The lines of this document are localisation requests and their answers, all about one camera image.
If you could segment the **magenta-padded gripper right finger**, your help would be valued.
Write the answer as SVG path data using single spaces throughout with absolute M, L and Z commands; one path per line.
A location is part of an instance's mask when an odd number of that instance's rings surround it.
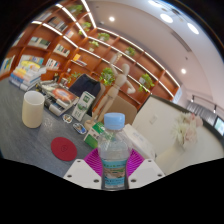
M 132 150 L 126 164 L 128 188 L 146 186 L 164 177 L 164 173 L 153 159 L 144 159 L 136 150 Z

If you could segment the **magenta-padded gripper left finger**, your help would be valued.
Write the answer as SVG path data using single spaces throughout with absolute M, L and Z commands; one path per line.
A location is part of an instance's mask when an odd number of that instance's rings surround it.
M 92 150 L 84 159 L 76 159 L 64 175 L 64 179 L 84 188 L 100 189 L 102 162 L 98 150 Z

